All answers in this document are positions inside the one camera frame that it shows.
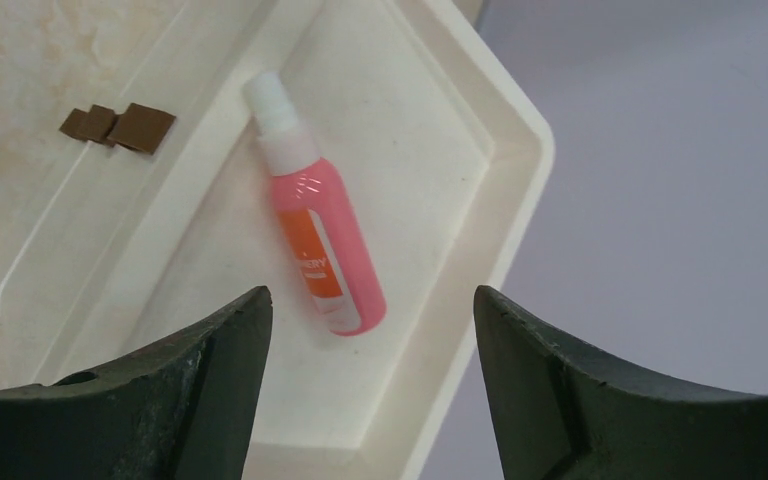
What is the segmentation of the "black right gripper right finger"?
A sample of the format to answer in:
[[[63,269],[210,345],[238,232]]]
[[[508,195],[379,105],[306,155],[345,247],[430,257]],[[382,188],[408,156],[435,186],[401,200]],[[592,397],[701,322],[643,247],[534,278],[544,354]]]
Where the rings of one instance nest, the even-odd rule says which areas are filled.
[[[476,289],[477,348],[508,479],[768,479],[768,395],[618,358]]]

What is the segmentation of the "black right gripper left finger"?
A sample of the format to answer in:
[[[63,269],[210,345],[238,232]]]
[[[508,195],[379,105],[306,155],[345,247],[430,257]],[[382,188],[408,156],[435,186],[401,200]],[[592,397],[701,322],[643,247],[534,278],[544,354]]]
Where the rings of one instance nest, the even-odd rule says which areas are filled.
[[[256,287],[51,384],[0,390],[0,479],[239,479],[273,325]]]

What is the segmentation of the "pink spray bottle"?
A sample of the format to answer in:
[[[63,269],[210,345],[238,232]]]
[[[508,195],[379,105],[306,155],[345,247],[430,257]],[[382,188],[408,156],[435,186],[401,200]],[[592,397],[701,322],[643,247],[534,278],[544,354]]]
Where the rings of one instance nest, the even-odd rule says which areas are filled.
[[[387,304],[340,173],[321,154],[278,73],[254,76],[243,97],[271,177],[274,211],[315,311],[336,335],[372,330]]]

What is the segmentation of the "white drawer organizer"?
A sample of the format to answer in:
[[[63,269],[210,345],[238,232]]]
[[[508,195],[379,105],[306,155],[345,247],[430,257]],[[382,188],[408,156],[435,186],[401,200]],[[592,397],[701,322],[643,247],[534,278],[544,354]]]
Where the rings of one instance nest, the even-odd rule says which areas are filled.
[[[246,81],[277,71],[341,174],[387,302],[322,328],[268,199]],[[551,171],[551,129],[449,1],[189,1],[102,102],[176,120],[153,156],[56,134],[12,233],[0,387],[48,383],[265,285],[249,479],[416,479]]]

